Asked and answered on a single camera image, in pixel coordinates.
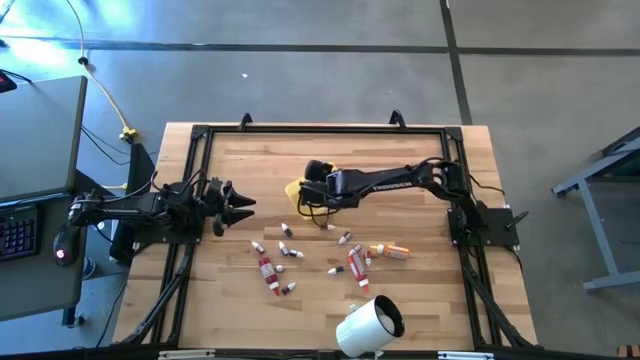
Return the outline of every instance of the yellow sponge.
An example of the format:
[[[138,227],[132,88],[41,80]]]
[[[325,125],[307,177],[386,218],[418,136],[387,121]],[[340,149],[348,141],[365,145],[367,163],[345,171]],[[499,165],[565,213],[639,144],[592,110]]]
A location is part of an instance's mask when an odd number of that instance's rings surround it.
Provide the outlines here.
[[[331,169],[331,171],[338,170],[338,168],[334,163],[330,162],[329,164],[333,165],[333,168]],[[293,209],[295,210],[296,214],[299,214],[297,209],[298,209],[298,200],[300,199],[300,194],[299,194],[300,183],[304,182],[304,180],[305,180],[304,176],[300,176],[299,178],[295,179],[292,183],[290,183],[284,188],[284,192],[287,194],[287,197],[291,201],[291,204],[293,204]],[[300,205],[300,211],[303,214],[311,214],[311,208],[307,205]],[[327,208],[325,207],[313,209],[314,216],[324,215],[326,213],[327,213]],[[305,220],[311,220],[311,216],[303,216],[303,215],[300,215],[300,216]]]

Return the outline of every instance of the gray metal frame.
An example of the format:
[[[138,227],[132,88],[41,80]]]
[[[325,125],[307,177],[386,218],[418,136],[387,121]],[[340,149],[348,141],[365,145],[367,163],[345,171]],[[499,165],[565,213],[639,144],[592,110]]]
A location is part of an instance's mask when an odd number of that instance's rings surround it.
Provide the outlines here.
[[[596,239],[598,240],[600,252],[602,252],[604,263],[607,267],[607,271],[609,272],[609,275],[607,276],[584,282],[583,287],[586,291],[640,283],[640,271],[628,273],[620,273],[618,271],[618,266],[616,265],[611,248],[609,247],[607,234],[602,226],[602,218],[598,214],[598,209],[593,202],[593,198],[589,191],[589,185],[587,183],[590,178],[602,176],[610,172],[612,169],[624,165],[633,159],[634,155],[638,152],[640,152],[640,137],[628,142],[611,155],[594,162],[587,168],[564,181],[562,184],[551,189],[553,194],[558,198],[563,197],[571,190],[580,190],[582,200],[584,201],[584,205],[587,209],[587,214],[589,215],[589,221],[591,221],[591,226],[593,227]]]

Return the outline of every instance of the computer mouse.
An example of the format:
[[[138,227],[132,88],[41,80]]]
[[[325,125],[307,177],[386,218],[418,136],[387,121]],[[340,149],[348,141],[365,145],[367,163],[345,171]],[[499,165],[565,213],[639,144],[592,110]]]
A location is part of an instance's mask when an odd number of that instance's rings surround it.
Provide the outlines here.
[[[58,266],[69,266],[78,260],[80,228],[64,225],[53,239],[53,258]]]

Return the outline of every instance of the keyboard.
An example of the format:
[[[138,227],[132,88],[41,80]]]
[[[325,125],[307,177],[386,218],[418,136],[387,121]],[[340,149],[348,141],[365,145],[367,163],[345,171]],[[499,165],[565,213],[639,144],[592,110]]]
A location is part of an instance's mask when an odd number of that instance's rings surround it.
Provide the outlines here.
[[[0,262],[36,255],[38,240],[36,205],[0,209]]]

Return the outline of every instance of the yellow object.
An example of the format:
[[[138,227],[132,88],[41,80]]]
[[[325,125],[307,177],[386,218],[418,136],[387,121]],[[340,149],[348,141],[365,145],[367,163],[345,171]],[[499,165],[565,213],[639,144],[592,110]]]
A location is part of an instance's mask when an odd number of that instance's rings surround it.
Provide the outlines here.
[[[120,134],[120,140],[124,140],[128,143],[132,143],[133,138],[137,134],[138,132],[136,131],[136,129],[125,126],[124,129],[122,129],[122,134]]]
[[[331,171],[338,170],[338,168],[334,163],[330,162],[329,164],[333,165],[333,168],[331,169]],[[296,180],[294,180],[292,183],[285,186],[284,188],[284,192],[287,194],[287,197],[289,198],[289,200],[291,200],[291,204],[293,204],[293,208],[296,214],[298,215],[300,214],[298,213],[298,201],[300,200],[300,183],[304,182],[304,180],[305,180],[304,176],[300,176],[299,178],[297,178]],[[303,214],[311,214],[311,208],[307,205],[300,205],[300,211]],[[327,208],[325,207],[313,209],[314,216],[324,215],[326,213],[327,213]],[[300,215],[300,216],[305,220],[311,220],[311,216],[303,216],[303,215]]]
[[[371,249],[378,252],[378,254],[387,256],[398,260],[407,260],[409,258],[409,249],[401,248],[394,245],[377,245],[369,246]]]
[[[122,185],[100,185],[107,190],[127,190],[127,183]]]

